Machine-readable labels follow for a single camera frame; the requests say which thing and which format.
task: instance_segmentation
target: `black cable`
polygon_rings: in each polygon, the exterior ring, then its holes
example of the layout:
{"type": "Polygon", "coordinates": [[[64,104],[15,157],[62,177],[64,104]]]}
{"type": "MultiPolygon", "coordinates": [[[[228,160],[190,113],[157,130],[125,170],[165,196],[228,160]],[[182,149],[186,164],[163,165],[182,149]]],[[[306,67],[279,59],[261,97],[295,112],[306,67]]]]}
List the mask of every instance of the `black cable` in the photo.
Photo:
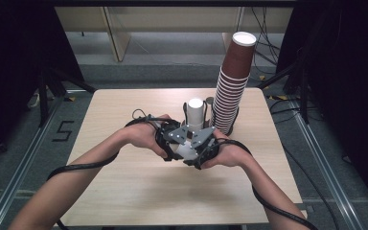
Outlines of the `black cable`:
{"type": "MultiPolygon", "coordinates": [[[[222,142],[218,142],[217,144],[211,146],[211,149],[213,148],[216,148],[216,147],[219,147],[221,145],[235,145],[235,146],[238,146],[240,148],[242,148],[243,150],[247,151],[249,154],[252,154],[250,152],[250,150],[244,145],[242,144],[241,142],[239,141],[235,141],[235,140],[230,140],[230,139],[223,139],[224,141],[222,142]]],[[[255,190],[255,188],[252,186],[252,190],[253,190],[253,194],[255,195],[256,199],[267,209],[271,210],[272,212],[278,214],[278,215],[281,215],[285,218],[288,218],[288,219],[291,219],[291,220],[294,220],[306,227],[308,227],[310,230],[317,230],[317,228],[312,224],[310,223],[308,220],[304,219],[304,218],[300,218],[298,216],[295,216],[294,214],[292,213],[289,213],[283,209],[280,209],[280,208],[277,208],[273,205],[271,205],[270,203],[268,203],[266,200],[264,200],[260,195],[259,193],[255,190]]]]}
{"type": "Polygon", "coordinates": [[[255,50],[256,55],[262,57],[263,59],[265,59],[266,61],[270,62],[273,65],[276,65],[277,63],[274,60],[271,60],[270,58],[266,57],[264,54],[260,53],[259,51],[255,50]]]}
{"type": "Polygon", "coordinates": [[[260,195],[259,193],[256,191],[256,189],[252,186],[252,190],[253,190],[253,194],[255,195],[256,199],[267,209],[269,209],[270,211],[281,215],[283,217],[286,217],[288,219],[292,219],[306,227],[308,227],[311,230],[318,230],[312,223],[310,223],[308,220],[304,219],[304,218],[300,218],[298,216],[295,216],[292,213],[289,213],[287,211],[284,211],[283,209],[279,209],[273,205],[271,205],[270,203],[268,203],[267,201],[265,201],[260,195]]]}
{"type": "Polygon", "coordinates": [[[267,72],[265,70],[262,70],[261,68],[259,68],[257,65],[256,65],[256,60],[253,58],[253,62],[255,63],[255,69],[257,69],[260,73],[264,73],[264,74],[268,74],[268,75],[275,75],[276,72],[267,72]]]}
{"type": "Polygon", "coordinates": [[[316,117],[312,117],[310,114],[307,114],[311,119],[318,121],[318,122],[325,122],[324,118],[316,118],[316,117]]]}
{"type": "Polygon", "coordinates": [[[258,41],[258,43],[260,44],[260,45],[264,45],[264,46],[267,46],[267,47],[272,47],[273,49],[276,49],[276,50],[278,50],[278,51],[280,51],[280,48],[279,47],[277,47],[277,46],[275,46],[275,45],[273,45],[273,44],[266,44],[266,43],[262,43],[261,41],[258,41]]]}
{"type": "Polygon", "coordinates": [[[271,105],[271,107],[268,109],[268,111],[271,113],[271,109],[273,109],[273,107],[274,107],[276,104],[283,103],[283,102],[299,101],[299,100],[300,100],[300,99],[285,99],[285,100],[277,101],[277,102],[275,102],[274,104],[272,104],[272,105],[271,105]]]}
{"type": "MultiPolygon", "coordinates": [[[[256,45],[255,45],[255,52],[253,53],[253,55],[254,55],[254,56],[256,56],[256,54],[259,54],[259,53],[257,52],[257,48],[258,48],[258,44],[260,43],[260,38],[261,38],[261,36],[262,36],[262,33],[260,33],[260,34],[259,34],[259,37],[258,37],[258,39],[257,39],[257,43],[256,43],[256,45]]],[[[276,74],[275,72],[271,73],[271,72],[266,72],[266,71],[264,71],[264,70],[261,70],[261,69],[258,67],[257,63],[256,63],[256,59],[255,59],[255,58],[253,58],[253,63],[255,64],[255,68],[256,68],[259,72],[261,72],[261,73],[264,73],[264,74],[270,74],[270,75],[271,75],[271,74],[272,74],[272,75],[276,74]]]]}
{"type": "Polygon", "coordinates": [[[269,38],[268,38],[268,34],[267,34],[267,26],[266,26],[266,23],[265,23],[265,18],[266,18],[266,12],[267,12],[267,8],[266,7],[264,7],[263,8],[263,23],[261,23],[261,21],[259,20],[259,18],[258,18],[258,16],[257,16],[257,14],[255,13],[255,11],[254,11],[254,9],[253,9],[253,7],[251,8],[251,10],[252,10],[252,12],[253,12],[253,15],[255,16],[255,19],[256,19],[256,21],[258,22],[258,24],[259,24],[259,28],[260,28],[260,30],[261,30],[261,33],[260,33],[260,35],[259,35],[259,38],[258,38],[258,40],[257,40],[257,44],[256,44],[256,46],[255,46],[255,50],[257,49],[257,47],[258,47],[258,44],[260,44],[261,42],[260,42],[260,38],[261,38],[261,36],[265,39],[265,41],[267,42],[267,46],[269,47],[269,52],[270,52],[270,54],[273,56],[273,58],[274,58],[274,61],[273,62],[275,62],[276,64],[277,64],[277,59],[279,58],[278,57],[278,55],[277,55],[277,53],[275,52],[275,48],[277,48],[277,47],[275,47],[273,44],[271,44],[271,42],[270,42],[270,40],[269,40],[269,38]]]}
{"type": "Polygon", "coordinates": [[[301,165],[301,163],[295,158],[295,156],[293,154],[291,154],[291,152],[286,148],[286,146],[283,143],[282,143],[282,146],[283,146],[283,149],[285,150],[285,152],[288,154],[288,156],[292,158],[292,160],[295,162],[295,164],[300,168],[300,170],[306,176],[307,180],[310,182],[310,184],[312,185],[312,187],[318,193],[319,197],[321,197],[322,201],[324,202],[325,206],[327,207],[328,211],[331,214],[331,217],[333,219],[333,223],[335,225],[335,228],[336,229],[339,229],[339,224],[337,223],[336,216],[334,215],[334,212],[333,212],[330,204],[327,202],[327,200],[325,199],[325,197],[319,191],[318,186],[316,186],[316,184],[313,182],[312,178],[309,176],[309,174],[307,173],[307,171],[303,168],[303,166],[301,165]]]}
{"type": "MultiPolygon", "coordinates": [[[[283,113],[283,112],[287,112],[287,111],[294,111],[294,110],[300,111],[300,109],[301,109],[300,107],[286,108],[286,109],[283,109],[283,110],[272,112],[271,115],[279,114],[279,113],[283,113]]],[[[317,107],[315,107],[315,106],[313,106],[313,107],[307,107],[307,109],[317,109],[317,107]]]]}
{"type": "Polygon", "coordinates": [[[187,125],[188,124],[187,103],[183,104],[183,111],[184,111],[184,116],[185,116],[185,125],[187,125]]]}
{"type": "Polygon", "coordinates": [[[292,118],[294,118],[295,116],[297,116],[298,113],[295,113],[294,115],[292,115],[291,117],[289,118],[286,118],[284,120],[281,120],[281,121],[278,121],[278,122],[274,122],[274,124],[279,124],[279,123],[283,123],[283,122],[286,122],[286,121],[289,121],[291,120],[292,118]]]}
{"type": "MultiPolygon", "coordinates": [[[[150,121],[162,121],[162,122],[171,122],[173,121],[173,119],[168,119],[168,118],[152,118],[150,115],[146,115],[145,112],[142,109],[135,109],[132,113],[132,117],[133,120],[130,121],[129,123],[127,123],[125,125],[125,127],[134,125],[134,124],[138,124],[138,123],[143,123],[143,122],[150,122],[150,121]],[[139,118],[134,118],[134,113],[136,111],[141,111],[146,117],[139,117],[139,118]]],[[[66,173],[66,172],[70,172],[70,171],[76,171],[76,170],[89,170],[89,169],[96,169],[96,168],[100,168],[103,167],[109,163],[111,163],[113,160],[115,160],[115,158],[118,156],[119,152],[117,151],[115,154],[113,154],[111,157],[100,161],[100,162],[94,162],[94,163],[88,163],[88,164],[77,164],[77,165],[67,165],[67,166],[62,166],[59,167],[55,170],[53,170],[49,176],[47,177],[47,180],[49,180],[50,178],[52,178],[53,176],[60,174],[60,173],[66,173]]],[[[57,225],[61,230],[69,230],[61,221],[61,219],[59,219],[57,221],[57,225]]]]}
{"type": "Polygon", "coordinates": [[[204,105],[205,105],[205,109],[204,109],[204,120],[202,121],[203,123],[206,122],[207,119],[207,111],[208,111],[208,104],[207,101],[204,100],[204,105]]]}

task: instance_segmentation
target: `paper cup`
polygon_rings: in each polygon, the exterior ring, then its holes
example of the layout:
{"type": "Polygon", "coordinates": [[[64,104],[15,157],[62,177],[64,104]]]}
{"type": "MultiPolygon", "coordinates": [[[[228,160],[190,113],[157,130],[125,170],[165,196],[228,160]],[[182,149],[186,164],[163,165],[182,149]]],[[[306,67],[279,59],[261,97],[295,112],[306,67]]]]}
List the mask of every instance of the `paper cup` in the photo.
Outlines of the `paper cup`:
{"type": "Polygon", "coordinates": [[[217,91],[216,97],[218,101],[237,104],[241,100],[242,94],[240,94],[238,97],[234,97],[234,96],[227,96],[222,91],[217,91]]]}
{"type": "Polygon", "coordinates": [[[244,79],[249,76],[253,60],[256,37],[246,32],[237,32],[232,36],[221,70],[226,76],[244,79]]]}
{"type": "Polygon", "coordinates": [[[228,82],[230,84],[233,84],[233,85],[241,85],[241,84],[244,84],[244,83],[247,83],[247,81],[249,80],[249,77],[250,77],[250,74],[249,76],[247,76],[246,78],[242,78],[242,79],[234,79],[234,78],[231,78],[231,77],[228,77],[226,76],[222,70],[220,70],[219,72],[219,77],[221,79],[224,79],[225,82],[228,82]]]}
{"type": "Polygon", "coordinates": [[[192,98],[187,103],[187,119],[189,131],[199,131],[204,123],[204,101],[199,98],[192,98]]]}
{"type": "Polygon", "coordinates": [[[226,92],[224,89],[219,89],[216,93],[216,95],[219,95],[221,99],[231,102],[238,101],[242,97],[242,94],[243,91],[234,94],[233,92],[226,92]]]}
{"type": "Polygon", "coordinates": [[[231,89],[225,88],[223,85],[219,85],[219,88],[218,88],[217,92],[220,93],[222,98],[234,99],[234,98],[238,98],[238,97],[242,96],[243,89],[242,90],[240,90],[240,89],[239,90],[231,90],[231,89]]]}
{"type": "Polygon", "coordinates": [[[225,110],[233,110],[236,109],[239,106],[239,102],[227,102],[224,100],[220,100],[217,97],[217,101],[215,103],[215,106],[219,106],[219,108],[223,108],[225,110]]]}
{"type": "Polygon", "coordinates": [[[233,83],[233,82],[227,80],[222,75],[219,76],[218,82],[220,82],[220,83],[222,83],[224,85],[227,85],[227,86],[231,86],[231,87],[241,87],[241,88],[244,88],[247,85],[247,79],[245,79],[244,81],[239,81],[239,82],[233,83]]]}

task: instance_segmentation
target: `gray carpet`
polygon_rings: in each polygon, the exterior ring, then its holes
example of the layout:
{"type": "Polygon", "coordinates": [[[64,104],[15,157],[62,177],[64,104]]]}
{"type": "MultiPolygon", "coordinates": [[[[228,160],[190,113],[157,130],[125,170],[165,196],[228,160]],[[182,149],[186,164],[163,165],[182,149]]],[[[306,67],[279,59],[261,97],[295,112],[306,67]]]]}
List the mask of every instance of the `gray carpet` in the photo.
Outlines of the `gray carpet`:
{"type": "MultiPolygon", "coordinates": [[[[107,66],[82,65],[81,70],[87,83],[97,88],[156,88],[156,87],[216,87],[219,67],[218,66],[107,66]]],[[[274,68],[262,68],[265,72],[274,72],[274,68]]],[[[256,86],[256,80],[263,74],[256,69],[253,70],[248,87],[256,86]]],[[[280,80],[267,89],[264,94],[267,96],[284,95],[282,87],[285,80],[280,80]]],[[[65,83],[67,88],[77,88],[74,85],[65,83]]],[[[4,218],[1,229],[6,229],[12,218],[27,201],[30,195],[38,189],[46,180],[51,170],[66,163],[68,155],[73,147],[81,126],[84,114],[89,106],[91,96],[79,94],[74,100],[63,102],[54,118],[47,135],[44,138],[33,164],[28,170],[20,190],[15,197],[10,210],[4,218]],[[58,133],[58,127],[63,121],[73,123],[63,124],[63,129],[71,130],[68,141],[54,142],[55,139],[65,138],[66,134],[58,133]]],[[[267,105],[272,106],[276,100],[267,99],[267,105]]],[[[315,107],[315,100],[310,99],[310,106],[315,107]]],[[[288,102],[277,103],[272,111],[280,111],[289,108],[288,102]]],[[[321,148],[326,153],[336,177],[345,190],[348,198],[353,202],[359,218],[368,229],[368,191],[363,185],[355,169],[341,159],[343,149],[333,136],[332,130],[327,126],[326,118],[322,118],[318,109],[313,108],[309,111],[310,127],[314,131],[321,148]]],[[[329,202],[339,224],[339,229],[348,229],[344,218],[334,202],[327,183],[321,171],[312,157],[311,150],[297,125],[292,111],[274,114],[273,121],[276,123],[279,136],[287,149],[304,167],[309,177],[315,182],[320,192],[329,202]]],[[[25,112],[18,126],[12,131],[8,138],[8,151],[0,153],[0,194],[6,188],[9,180],[21,160],[22,155],[31,143],[39,123],[38,107],[25,112]]],[[[333,219],[329,210],[324,205],[319,194],[302,173],[297,164],[288,157],[289,164],[295,176],[301,196],[309,210],[309,221],[314,223],[319,229],[335,229],[333,219]]],[[[267,224],[248,225],[248,229],[269,229],[267,224]]],[[[101,229],[92,227],[74,227],[71,229],[101,229]]],[[[116,228],[116,229],[154,229],[161,230],[166,227],[149,228],[116,228]]],[[[226,226],[193,226],[180,227],[178,229],[227,229],[226,226]]]]}

